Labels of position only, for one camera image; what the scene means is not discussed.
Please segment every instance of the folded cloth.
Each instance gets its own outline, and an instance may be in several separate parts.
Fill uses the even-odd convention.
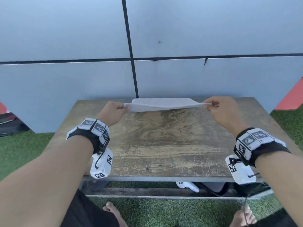
[[[163,111],[190,107],[202,107],[211,103],[198,103],[190,98],[153,98],[133,99],[131,103],[124,103],[124,107],[131,106],[132,112]]]

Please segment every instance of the black vertical line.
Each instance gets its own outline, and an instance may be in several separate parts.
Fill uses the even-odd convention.
[[[123,7],[123,12],[124,12],[124,19],[125,19],[125,27],[126,27],[126,34],[127,34],[127,40],[128,40],[129,54],[131,56],[131,69],[132,69],[133,78],[134,78],[134,90],[136,92],[136,98],[139,98],[136,70],[135,70],[135,66],[134,66],[134,57],[133,57],[133,54],[132,54],[132,47],[131,47],[131,34],[129,32],[128,16],[127,16],[127,9],[126,9],[126,0],[122,0],[122,7]]]

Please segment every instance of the hand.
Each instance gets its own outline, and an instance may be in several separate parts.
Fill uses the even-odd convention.
[[[205,100],[204,103],[212,103],[212,105],[206,105],[204,108],[211,112],[217,124],[229,130],[235,138],[241,131],[249,127],[241,118],[238,105],[233,98],[213,96]]]
[[[107,126],[112,126],[119,122],[121,117],[130,109],[130,106],[123,107],[123,103],[108,101],[101,112],[97,115],[97,119],[105,123]]]

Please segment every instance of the person's right arm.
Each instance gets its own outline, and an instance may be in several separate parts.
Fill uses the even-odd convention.
[[[211,112],[214,120],[229,130],[234,137],[249,127],[241,118],[233,98],[213,96],[204,102],[216,104],[207,105],[205,108]],[[303,159],[277,150],[260,155],[255,166],[288,214],[298,226],[303,227]]]

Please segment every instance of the person's left hand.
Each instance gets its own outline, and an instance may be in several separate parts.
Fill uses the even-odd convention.
[[[123,107],[123,103],[109,101],[97,115],[97,119],[107,126],[112,126],[119,122],[121,117],[130,109],[130,106]]]

